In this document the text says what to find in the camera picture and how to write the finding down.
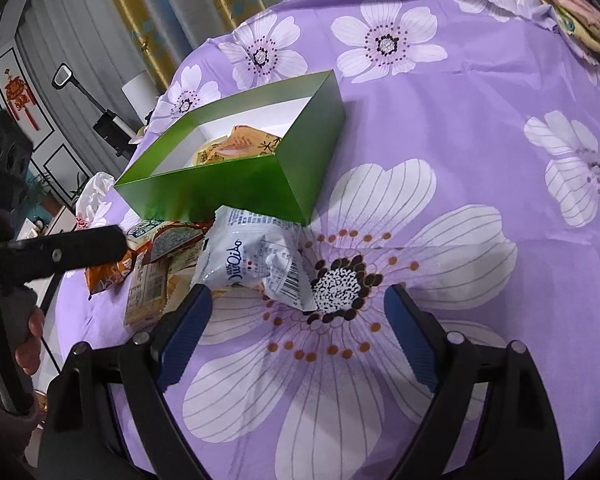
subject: lamp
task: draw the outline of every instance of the lamp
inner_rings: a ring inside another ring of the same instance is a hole
[[[102,116],[93,125],[96,133],[107,141],[107,144],[116,150],[116,156],[124,156],[131,159],[135,146],[129,145],[129,139],[136,136],[133,131],[120,117],[111,110],[105,109],[96,99],[85,90],[80,82],[75,78],[74,72],[66,63],[61,63],[51,80],[51,85],[56,90],[60,90],[69,83],[74,85],[82,92],[89,101],[102,113]]]

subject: speaker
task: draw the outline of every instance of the speaker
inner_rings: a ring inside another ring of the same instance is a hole
[[[26,187],[33,143],[18,123],[0,111],[0,241],[13,238],[14,210]]]

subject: screw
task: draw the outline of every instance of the screw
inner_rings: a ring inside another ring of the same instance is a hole
[[[452,345],[460,345],[464,342],[464,336],[459,332],[449,332],[446,335],[446,340]]]
[[[526,345],[522,341],[512,341],[511,349],[517,354],[523,354],[526,352]]]
[[[148,332],[138,332],[134,335],[133,341],[137,345],[143,345],[147,341],[149,341],[149,333]]]
[[[74,355],[80,355],[82,353],[84,353],[84,351],[89,347],[88,343],[85,343],[84,341],[80,341],[79,343],[76,343],[74,345],[74,347],[71,349],[71,352]]]

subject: barcode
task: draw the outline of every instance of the barcode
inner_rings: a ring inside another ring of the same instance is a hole
[[[147,289],[146,301],[157,300],[162,297],[162,286],[164,285],[164,276],[156,276],[149,284]]]
[[[291,267],[286,275],[285,283],[282,284],[280,293],[293,300],[297,300],[300,296],[300,284],[298,281],[298,267],[295,261],[291,260]]]

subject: orange snack bag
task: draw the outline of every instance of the orange snack bag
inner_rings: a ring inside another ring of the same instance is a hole
[[[125,253],[125,257],[118,263],[84,269],[84,275],[87,279],[87,289],[89,289],[90,294],[89,298],[91,299],[93,294],[124,282],[133,269],[135,259],[136,254],[129,249]]]
[[[208,154],[207,161],[214,162],[239,158],[242,156],[266,155],[276,151],[280,137],[268,134],[250,126],[234,126],[227,140],[214,147]]]

